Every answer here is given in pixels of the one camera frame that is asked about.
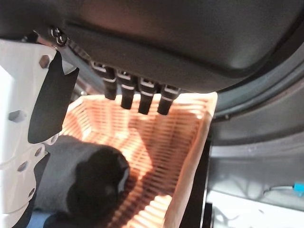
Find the plastic basket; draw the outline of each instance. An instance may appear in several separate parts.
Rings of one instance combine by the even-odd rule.
[[[119,206],[102,222],[108,228],[159,228],[172,199],[183,161],[195,146],[201,123],[213,115],[216,93],[181,94],[167,116],[157,113],[155,95],[148,115],[103,95],[83,96],[67,111],[62,134],[119,149],[130,164],[130,178]]]

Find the white plastic panel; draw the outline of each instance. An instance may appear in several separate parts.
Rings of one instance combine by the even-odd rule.
[[[29,122],[48,72],[39,61],[48,56],[51,62],[55,54],[55,49],[44,45],[0,40],[1,228],[19,220],[36,190],[34,167],[45,156],[45,148],[28,142]]]

